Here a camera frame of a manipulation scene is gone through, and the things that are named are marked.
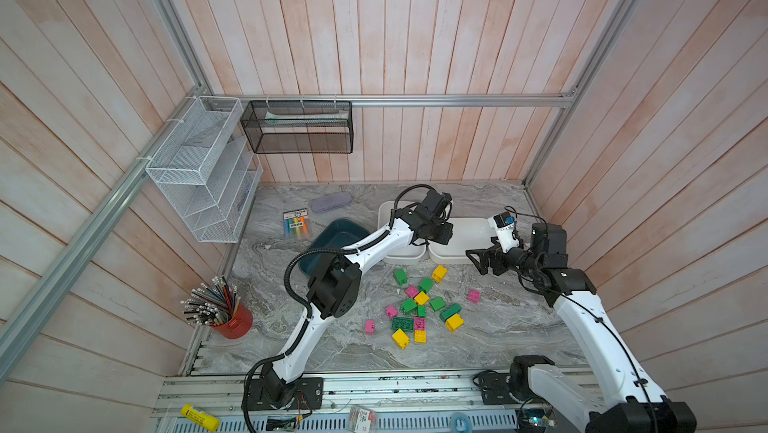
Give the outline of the green lego top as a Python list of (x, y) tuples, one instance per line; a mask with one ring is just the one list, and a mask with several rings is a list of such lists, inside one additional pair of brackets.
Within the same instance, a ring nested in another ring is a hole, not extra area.
[(393, 272), (393, 277), (399, 286), (405, 285), (408, 282), (408, 276), (403, 269), (397, 269)]

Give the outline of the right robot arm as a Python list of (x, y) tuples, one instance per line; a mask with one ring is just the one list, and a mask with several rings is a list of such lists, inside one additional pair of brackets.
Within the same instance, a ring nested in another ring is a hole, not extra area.
[(517, 275), (521, 286), (541, 296), (568, 327), (597, 380), (595, 398), (543, 355), (518, 355), (508, 388), (522, 404), (544, 401), (583, 432), (693, 432), (697, 419), (673, 401), (632, 354), (608, 317), (586, 273), (568, 265), (567, 233), (559, 225), (533, 224), (523, 245), (510, 213), (488, 218), (491, 246), (466, 255), (482, 275)]

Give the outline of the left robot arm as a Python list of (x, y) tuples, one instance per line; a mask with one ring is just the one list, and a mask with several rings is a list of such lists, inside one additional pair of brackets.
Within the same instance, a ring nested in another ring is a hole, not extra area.
[[(286, 266), (283, 285), (287, 294), (303, 308), (297, 325), (285, 345), (274, 356), (254, 364), (244, 378), (241, 410), (244, 417), (261, 393), (269, 408), (284, 409), (295, 400), (296, 382), (305, 372), (311, 353), (332, 322), (356, 303), (364, 275), (390, 253), (418, 240), (447, 244), (452, 237), (450, 215), (453, 199), (428, 184), (416, 184), (404, 193), (424, 189), (420, 201), (401, 206), (397, 196), (388, 222), (363, 239), (339, 248), (310, 248)], [(309, 276), (308, 291), (298, 294), (291, 275), (299, 262), (316, 256), (318, 262)]]

